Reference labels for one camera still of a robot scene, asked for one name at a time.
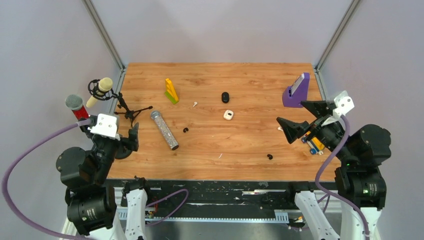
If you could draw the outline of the white earbud charging case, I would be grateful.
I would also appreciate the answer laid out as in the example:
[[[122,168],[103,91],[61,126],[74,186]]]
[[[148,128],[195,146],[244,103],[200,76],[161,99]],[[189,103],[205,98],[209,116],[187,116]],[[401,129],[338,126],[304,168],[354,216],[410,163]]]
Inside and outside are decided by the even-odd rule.
[[[232,110],[226,110],[223,114],[223,118],[227,121],[232,120],[234,117],[234,112]]]

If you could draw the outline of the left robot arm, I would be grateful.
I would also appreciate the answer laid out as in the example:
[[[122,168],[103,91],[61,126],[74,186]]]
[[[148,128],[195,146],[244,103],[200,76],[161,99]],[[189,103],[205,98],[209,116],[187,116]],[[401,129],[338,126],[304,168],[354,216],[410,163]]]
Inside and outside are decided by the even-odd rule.
[[[119,219],[115,189],[106,182],[114,160],[121,157],[123,149],[128,148],[127,157],[138,150],[139,124],[120,140],[94,135],[85,125],[80,129],[92,140],[92,149],[70,147],[56,160],[60,181],[66,186],[67,219],[84,239],[145,240],[146,206],[153,201],[148,181],[135,177],[124,185],[125,227]]]

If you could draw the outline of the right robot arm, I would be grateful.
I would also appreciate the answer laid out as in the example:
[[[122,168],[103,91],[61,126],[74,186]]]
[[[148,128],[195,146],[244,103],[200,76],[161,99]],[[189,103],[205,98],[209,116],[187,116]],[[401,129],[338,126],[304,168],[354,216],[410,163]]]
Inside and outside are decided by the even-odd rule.
[[[294,182],[285,195],[286,204],[300,209],[316,240],[369,240],[385,206],[387,185],[380,165],[391,157],[391,133],[367,124],[350,132],[346,114],[354,108],[351,97],[334,100],[302,101],[312,113],[311,123],[297,123],[283,117],[279,123],[289,143],[316,138],[330,155],[315,176],[315,185],[340,201],[341,230],[332,230],[324,212],[305,184]]]

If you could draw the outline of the black earbud charging case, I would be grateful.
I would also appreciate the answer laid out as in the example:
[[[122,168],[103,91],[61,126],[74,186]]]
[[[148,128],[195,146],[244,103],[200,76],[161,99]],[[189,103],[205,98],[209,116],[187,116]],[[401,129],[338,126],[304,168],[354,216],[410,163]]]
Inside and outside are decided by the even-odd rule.
[[[221,101],[223,102],[223,103],[225,103],[225,104],[227,104],[227,103],[229,103],[229,101],[230,101],[230,95],[229,95],[229,93],[228,92],[223,92],[222,94],[221,94]]]

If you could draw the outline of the black round stand base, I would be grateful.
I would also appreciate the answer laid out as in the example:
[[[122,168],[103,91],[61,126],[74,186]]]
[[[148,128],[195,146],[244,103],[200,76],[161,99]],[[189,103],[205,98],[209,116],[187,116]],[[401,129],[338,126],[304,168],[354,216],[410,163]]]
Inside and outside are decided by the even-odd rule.
[[[132,154],[132,152],[132,150],[127,149],[126,147],[120,147],[116,152],[115,159],[122,160],[128,158]]]

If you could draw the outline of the purple stand with phone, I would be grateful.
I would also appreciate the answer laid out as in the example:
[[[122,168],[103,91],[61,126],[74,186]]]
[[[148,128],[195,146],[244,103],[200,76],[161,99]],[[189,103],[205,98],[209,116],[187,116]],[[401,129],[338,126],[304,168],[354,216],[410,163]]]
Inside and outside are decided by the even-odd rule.
[[[282,94],[282,104],[287,108],[303,108],[301,102],[308,98],[310,74],[303,72]]]

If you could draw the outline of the colourful toy car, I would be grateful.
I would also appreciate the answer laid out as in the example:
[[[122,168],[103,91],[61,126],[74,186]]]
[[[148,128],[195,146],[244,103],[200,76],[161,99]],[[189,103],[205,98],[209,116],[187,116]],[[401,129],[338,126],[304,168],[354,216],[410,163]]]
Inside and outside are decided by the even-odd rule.
[[[313,137],[311,140],[307,140],[310,133],[310,131],[305,133],[305,135],[301,138],[302,143],[309,145],[309,152],[312,155],[323,155],[325,146],[316,137]]]

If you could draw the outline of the silver glitter microphone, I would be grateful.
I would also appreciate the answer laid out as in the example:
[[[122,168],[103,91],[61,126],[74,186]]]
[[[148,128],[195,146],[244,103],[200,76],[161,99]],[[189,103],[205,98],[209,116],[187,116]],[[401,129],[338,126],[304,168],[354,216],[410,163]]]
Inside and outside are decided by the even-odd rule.
[[[179,144],[163,119],[162,114],[159,111],[154,110],[151,112],[150,117],[155,122],[169,148],[173,151],[176,150],[179,147]]]

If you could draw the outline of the yellow green toy block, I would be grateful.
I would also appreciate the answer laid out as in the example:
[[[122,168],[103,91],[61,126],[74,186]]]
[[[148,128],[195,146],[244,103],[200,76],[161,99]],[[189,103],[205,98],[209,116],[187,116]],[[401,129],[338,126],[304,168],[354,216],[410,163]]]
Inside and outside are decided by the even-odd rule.
[[[165,79],[165,96],[169,99],[172,104],[177,104],[179,102],[179,97],[177,95],[176,89],[173,85],[173,82],[169,79]]]

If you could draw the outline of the beige microphone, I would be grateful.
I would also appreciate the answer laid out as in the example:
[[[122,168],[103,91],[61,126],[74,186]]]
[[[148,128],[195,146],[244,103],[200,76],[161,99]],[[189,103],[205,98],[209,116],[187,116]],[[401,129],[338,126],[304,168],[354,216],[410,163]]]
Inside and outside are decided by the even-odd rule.
[[[87,88],[90,98],[86,102],[87,108],[92,108],[98,101],[107,101],[113,88],[113,80],[109,77],[94,79],[89,82]]]

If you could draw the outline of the red microphone grey head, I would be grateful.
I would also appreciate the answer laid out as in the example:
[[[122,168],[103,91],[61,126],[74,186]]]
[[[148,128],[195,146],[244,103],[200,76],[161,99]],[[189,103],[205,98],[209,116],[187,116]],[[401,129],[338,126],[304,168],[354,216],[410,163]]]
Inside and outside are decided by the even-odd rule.
[[[79,95],[70,94],[67,96],[65,105],[73,112],[77,120],[89,118],[89,114],[83,104],[83,99]]]

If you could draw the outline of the black mounting rail base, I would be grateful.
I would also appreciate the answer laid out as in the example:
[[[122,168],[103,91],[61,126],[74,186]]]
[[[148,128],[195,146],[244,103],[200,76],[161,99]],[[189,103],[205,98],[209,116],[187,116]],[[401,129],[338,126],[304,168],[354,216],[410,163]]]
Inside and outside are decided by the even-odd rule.
[[[148,180],[149,203],[164,198],[180,189],[178,193],[161,203],[156,203],[156,217],[164,217],[175,210],[182,200],[181,208],[173,218],[193,219],[271,219],[281,210],[293,216],[300,214],[294,199],[287,192],[288,181],[212,181],[212,180]]]

